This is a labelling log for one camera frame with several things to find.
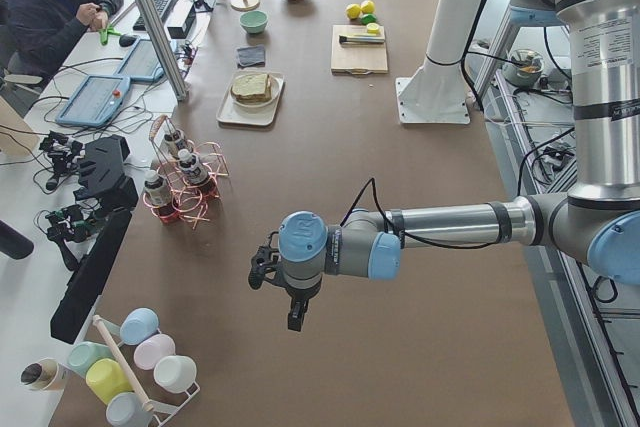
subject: sandwich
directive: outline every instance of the sandwich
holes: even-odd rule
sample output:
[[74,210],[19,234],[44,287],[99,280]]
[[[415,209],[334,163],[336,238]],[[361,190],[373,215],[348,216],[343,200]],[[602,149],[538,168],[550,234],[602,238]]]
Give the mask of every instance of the sandwich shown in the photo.
[[238,77],[231,86],[231,95],[238,102],[257,104],[271,100],[271,76],[247,74]]

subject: green bowl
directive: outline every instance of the green bowl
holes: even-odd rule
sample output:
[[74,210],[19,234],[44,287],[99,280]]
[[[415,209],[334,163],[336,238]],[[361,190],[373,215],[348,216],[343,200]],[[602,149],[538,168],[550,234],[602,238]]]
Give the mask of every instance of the green bowl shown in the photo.
[[259,34],[264,32],[267,26],[267,14],[259,10],[245,12],[240,16],[240,25],[248,34]]

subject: wooden table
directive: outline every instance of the wooden table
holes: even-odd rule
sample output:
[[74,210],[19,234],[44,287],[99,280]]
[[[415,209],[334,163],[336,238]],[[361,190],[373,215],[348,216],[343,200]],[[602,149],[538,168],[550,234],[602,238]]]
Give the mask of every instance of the wooden table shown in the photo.
[[[332,25],[362,0],[261,0],[269,24],[255,37],[228,1],[174,121],[222,146],[231,179],[195,231],[139,206],[97,308],[116,322],[154,309],[197,362],[202,392],[171,425],[573,425],[518,245],[408,250],[391,282],[325,276],[302,333],[286,329],[282,289],[250,290],[249,260],[286,215],[337,223],[371,176],[385,209],[510,199],[482,115],[468,126],[398,121],[395,78],[423,62],[437,0],[374,0],[390,72],[363,78],[330,72]],[[235,49],[256,44],[285,77],[276,120],[222,127]],[[370,196],[362,205],[373,208]],[[148,374],[143,383],[153,397]],[[50,425],[105,424],[104,405],[74,377]]]

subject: dark jacket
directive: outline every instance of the dark jacket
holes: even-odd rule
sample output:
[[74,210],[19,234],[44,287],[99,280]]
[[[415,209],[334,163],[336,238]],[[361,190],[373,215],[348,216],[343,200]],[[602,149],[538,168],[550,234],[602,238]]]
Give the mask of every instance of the dark jacket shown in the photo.
[[107,14],[122,7],[123,0],[6,0],[9,30],[16,44],[22,74],[51,79],[85,33],[76,19],[81,4],[93,2]]

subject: man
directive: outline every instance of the man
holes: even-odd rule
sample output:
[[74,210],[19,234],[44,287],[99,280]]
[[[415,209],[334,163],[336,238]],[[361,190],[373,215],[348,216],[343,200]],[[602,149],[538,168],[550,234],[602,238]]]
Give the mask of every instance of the man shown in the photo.
[[18,46],[13,73],[49,81],[87,28],[107,27],[123,0],[6,0],[9,30]]

